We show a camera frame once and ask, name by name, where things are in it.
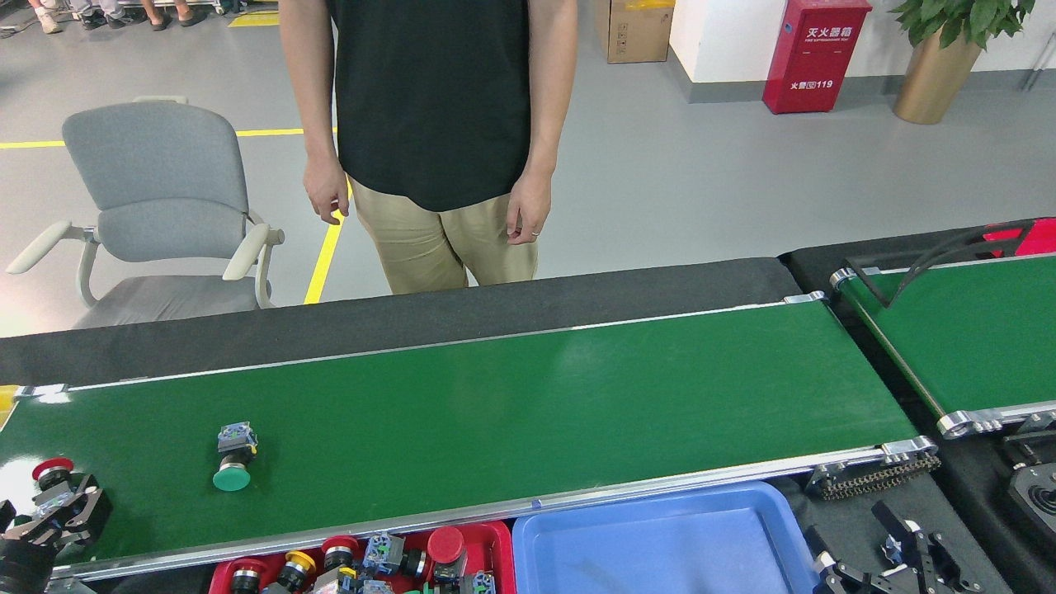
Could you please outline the person's left hand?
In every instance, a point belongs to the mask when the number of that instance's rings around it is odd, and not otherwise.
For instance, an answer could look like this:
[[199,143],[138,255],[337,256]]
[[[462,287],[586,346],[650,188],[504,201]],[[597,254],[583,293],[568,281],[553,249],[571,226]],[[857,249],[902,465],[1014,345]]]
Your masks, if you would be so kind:
[[552,172],[524,172],[509,196],[507,243],[535,242],[543,233],[552,204]]

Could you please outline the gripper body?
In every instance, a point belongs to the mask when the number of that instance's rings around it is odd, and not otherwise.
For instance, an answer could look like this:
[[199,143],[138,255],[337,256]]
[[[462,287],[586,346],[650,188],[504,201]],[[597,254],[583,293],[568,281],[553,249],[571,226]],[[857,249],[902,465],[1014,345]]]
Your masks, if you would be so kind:
[[48,539],[1,540],[1,593],[45,593],[55,565]]

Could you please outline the person's right hand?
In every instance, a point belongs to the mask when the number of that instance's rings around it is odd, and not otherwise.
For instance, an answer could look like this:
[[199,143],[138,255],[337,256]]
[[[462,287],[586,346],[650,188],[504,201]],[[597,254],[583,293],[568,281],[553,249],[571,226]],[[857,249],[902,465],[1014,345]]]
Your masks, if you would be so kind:
[[324,223],[338,226],[341,224],[338,215],[348,216],[348,180],[338,157],[309,155],[303,187],[313,212]]

